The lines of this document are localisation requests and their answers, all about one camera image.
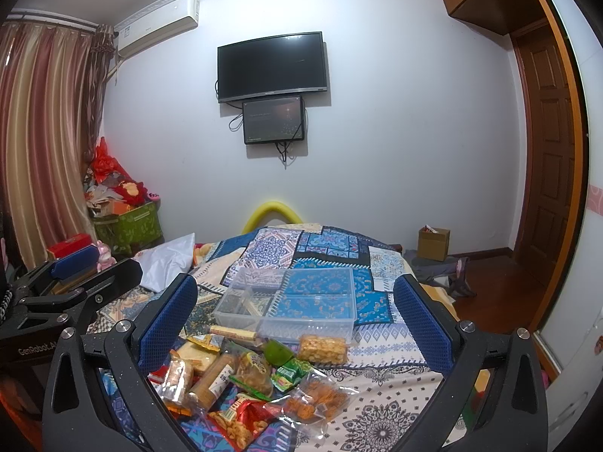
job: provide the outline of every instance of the screw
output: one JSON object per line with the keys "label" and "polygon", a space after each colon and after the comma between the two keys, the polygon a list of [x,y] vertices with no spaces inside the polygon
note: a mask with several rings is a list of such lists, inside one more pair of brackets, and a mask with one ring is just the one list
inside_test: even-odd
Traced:
{"label": "screw", "polygon": [[520,337],[522,340],[527,340],[530,337],[530,332],[525,328],[519,328],[517,330],[517,336]]}
{"label": "screw", "polygon": [[132,323],[127,319],[122,319],[115,324],[115,329],[118,333],[125,333],[132,327]]}
{"label": "screw", "polygon": [[65,328],[62,332],[61,332],[61,338],[64,340],[68,340],[69,338],[71,338],[73,336],[73,334],[75,333],[75,328]]}
{"label": "screw", "polygon": [[459,326],[465,333],[473,333],[475,331],[475,323],[473,321],[461,321]]}

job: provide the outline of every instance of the green storage box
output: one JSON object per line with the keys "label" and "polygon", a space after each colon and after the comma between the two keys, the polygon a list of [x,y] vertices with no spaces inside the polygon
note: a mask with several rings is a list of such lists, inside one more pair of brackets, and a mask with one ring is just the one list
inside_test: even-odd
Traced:
{"label": "green storage box", "polygon": [[111,247],[112,254],[129,257],[157,244],[163,236],[154,202],[126,214],[95,217],[92,224],[98,239]]}

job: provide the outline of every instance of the blue textured pad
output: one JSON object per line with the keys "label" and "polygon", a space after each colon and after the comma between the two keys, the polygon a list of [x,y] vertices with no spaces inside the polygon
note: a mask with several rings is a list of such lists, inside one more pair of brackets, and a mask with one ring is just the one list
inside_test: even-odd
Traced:
{"label": "blue textured pad", "polygon": [[450,339],[403,276],[394,283],[394,303],[429,368],[448,376],[454,366]]}
{"label": "blue textured pad", "polygon": [[93,244],[77,250],[54,263],[50,271],[53,278],[65,280],[72,275],[85,270],[88,267],[96,265],[98,262],[98,248]]}
{"label": "blue textured pad", "polygon": [[197,283],[188,275],[141,338],[138,367],[143,376],[156,371],[197,303]]}

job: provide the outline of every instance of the tv bezel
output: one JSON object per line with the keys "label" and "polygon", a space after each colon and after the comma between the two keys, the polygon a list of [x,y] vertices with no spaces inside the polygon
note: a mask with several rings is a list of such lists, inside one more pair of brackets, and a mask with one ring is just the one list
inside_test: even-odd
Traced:
{"label": "tv bezel", "polygon": [[[234,97],[226,97],[226,98],[220,98],[219,96],[219,68],[220,68],[220,53],[219,50],[223,49],[225,47],[230,47],[230,46],[238,46],[239,44],[246,44],[246,43],[251,43],[251,42],[257,42],[257,41],[265,41],[268,39],[278,39],[281,37],[291,37],[294,35],[315,35],[318,34],[320,36],[320,42],[322,45],[322,54],[323,54],[323,77],[324,77],[324,83],[325,86],[323,87],[309,87],[309,88],[305,88],[305,89],[286,89],[286,90],[273,90],[270,92],[261,92],[261,93],[251,93],[249,95],[239,95],[239,96],[234,96]],[[282,34],[282,35],[271,35],[269,37],[260,37],[259,39],[249,39],[247,41],[241,41],[238,43],[232,43],[232,44],[227,44],[225,46],[219,46],[218,48],[218,103],[219,104],[225,104],[227,102],[235,102],[235,101],[240,101],[240,100],[245,100],[245,99],[252,99],[252,98],[259,98],[259,97],[268,97],[268,96],[272,96],[272,95],[285,95],[287,93],[302,93],[302,92],[327,92],[329,90],[329,81],[328,81],[328,77],[327,77],[327,66],[325,63],[325,52],[324,52],[324,41],[323,41],[323,33],[322,32],[296,32],[294,34]]]}

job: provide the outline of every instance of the yellow arch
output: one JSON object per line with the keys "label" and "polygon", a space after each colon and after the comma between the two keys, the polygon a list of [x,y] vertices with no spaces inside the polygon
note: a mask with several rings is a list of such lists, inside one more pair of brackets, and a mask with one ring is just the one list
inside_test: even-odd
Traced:
{"label": "yellow arch", "polygon": [[249,218],[249,221],[247,221],[247,224],[245,224],[243,234],[247,234],[248,232],[251,232],[257,228],[258,224],[260,224],[260,221],[269,212],[278,212],[289,222],[289,224],[302,224],[303,222],[300,219],[300,216],[293,212],[291,207],[286,206],[282,202],[271,200],[270,202],[263,203],[255,210],[255,212]]}

